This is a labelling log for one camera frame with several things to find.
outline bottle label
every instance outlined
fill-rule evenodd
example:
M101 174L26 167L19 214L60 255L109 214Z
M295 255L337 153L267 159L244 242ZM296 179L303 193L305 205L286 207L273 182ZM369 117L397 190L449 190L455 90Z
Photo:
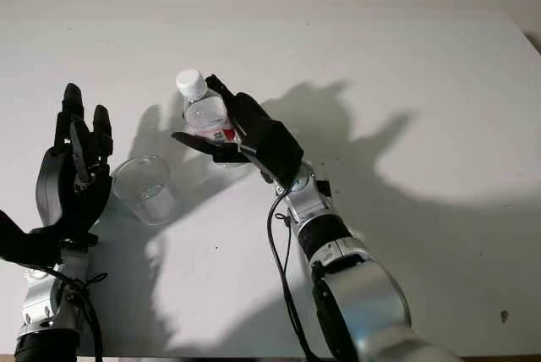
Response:
M225 142L225 132L221 127L213 127L207 129L194 129L194 134L202 136L208 140L214 140L215 142Z
M226 121L222 125L223 134L226 137L227 142L233 142L235 140L235 128L232 126L229 118L226 118Z

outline white bottle cap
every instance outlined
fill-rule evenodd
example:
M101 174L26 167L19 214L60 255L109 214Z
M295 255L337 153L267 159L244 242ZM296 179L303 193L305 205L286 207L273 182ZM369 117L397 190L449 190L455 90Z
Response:
M207 90L203 75L195 69L183 70L177 74L177 87L189 99L203 96Z

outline silver arm segment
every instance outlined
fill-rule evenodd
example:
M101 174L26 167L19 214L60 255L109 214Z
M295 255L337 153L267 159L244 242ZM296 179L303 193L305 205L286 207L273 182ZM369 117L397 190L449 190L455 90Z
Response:
M457 362L411 328L407 301L391 274L347 231L304 163L285 202L313 270L325 339L343 361Z
M88 254L79 250L62 250L62 263L55 266L72 279L86 280ZM19 338L24 335L51 331L69 330L81 332L83 316L81 308L74 302L77 293L54 276L36 269L26 269L28 293L23 303L23 326Z

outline water bottle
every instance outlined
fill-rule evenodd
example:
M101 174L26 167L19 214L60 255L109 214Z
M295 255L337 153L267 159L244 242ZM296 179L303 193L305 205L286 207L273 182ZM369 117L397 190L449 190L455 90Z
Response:
M184 96L184 119L193 134L216 142L235 140L235 130L221 96L208 88L199 71L180 72L177 88Z

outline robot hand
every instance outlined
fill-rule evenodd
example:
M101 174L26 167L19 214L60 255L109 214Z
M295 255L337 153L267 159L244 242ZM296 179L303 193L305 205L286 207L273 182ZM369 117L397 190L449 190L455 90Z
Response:
M252 162L278 196L267 220L267 233L286 300L287 311L308 361L310 350L294 306L284 268L274 246L271 220L278 203L287 204L293 228L312 269L313 294L329 350L340 361L456 362L453 354L426 343L411 328L406 298L396 280L354 238L336 213L328 181L317 180L303 162L303 150L284 125L271 119L250 96L233 95L214 75L207 85L223 98L239 143L215 144L175 133L173 138L215 162Z
M43 227L24 233L0 211L0 257L26 266L29 283L17 362L74 362L83 317L101 361L101 331L86 288L106 275L87 281L86 270L88 247L97 243L89 229L103 211L112 183L107 165L111 124L103 106L97 106L93 126L90 132L85 124L80 89L68 84L54 145L43 157L36 184Z
M69 83L63 109L57 115L54 145L38 175L36 203L43 228L23 233L0 211L0 257L32 266L54 266L63 241L95 244L88 233L100 216L111 188L107 158L112 154L109 114L103 106L94 112L94 130L84 120L81 91Z

